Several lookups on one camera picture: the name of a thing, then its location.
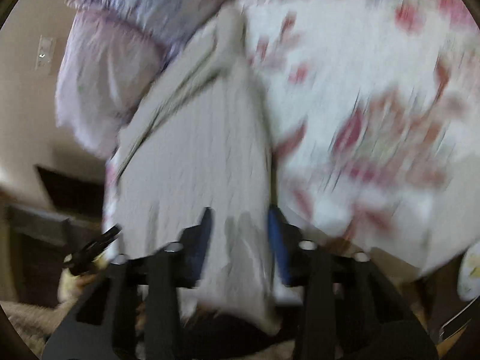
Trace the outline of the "floral white bed quilt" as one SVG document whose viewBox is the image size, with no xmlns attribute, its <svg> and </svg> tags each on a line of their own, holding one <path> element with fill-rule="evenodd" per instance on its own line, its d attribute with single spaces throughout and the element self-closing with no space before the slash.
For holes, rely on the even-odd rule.
<svg viewBox="0 0 480 360">
<path fill-rule="evenodd" d="M 263 94 L 269 205 L 395 283 L 477 236 L 479 29 L 462 0 L 227 6 Z"/>
</svg>

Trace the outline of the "pink floral left pillow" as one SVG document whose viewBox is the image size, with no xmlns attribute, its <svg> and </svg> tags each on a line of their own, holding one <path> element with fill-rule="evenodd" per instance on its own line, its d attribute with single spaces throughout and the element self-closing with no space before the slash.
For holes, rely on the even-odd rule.
<svg viewBox="0 0 480 360">
<path fill-rule="evenodd" d="M 98 10 L 79 10 L 68 35 L 55 90 L 56 124 L 104 160 L 164 68 L 166 49 Z"/>
</svg>

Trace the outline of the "beige cable-knit sweater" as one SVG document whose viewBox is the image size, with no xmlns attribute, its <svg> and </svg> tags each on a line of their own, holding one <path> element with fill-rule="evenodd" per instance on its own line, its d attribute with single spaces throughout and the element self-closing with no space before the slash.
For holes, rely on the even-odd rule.
<svg viewBox="0 0 480 360">
<path fill-rule="evenodd" d="M 271 152 L 244 29 L 237 8 L 222 8 L 141 100 L 113 158 L 112 222 L 122 229 L 117 249 L 140 258 L 210 208 L 208 255 L 196 288 L 181 292 L 181 312 L 206 306 L 273 334 Z"/>
</svg>

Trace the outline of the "white wall switch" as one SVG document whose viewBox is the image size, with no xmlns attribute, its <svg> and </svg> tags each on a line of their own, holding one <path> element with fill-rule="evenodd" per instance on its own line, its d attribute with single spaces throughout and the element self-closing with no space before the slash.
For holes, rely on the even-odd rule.
<svg viewBox="0 0 480 360">
<path fill-rule="evenodd" d="M 35 61 L 35 70 L 48 76 L 55 53 L 55 38 L 40 36 L 37 55 Z"/>
</svg>

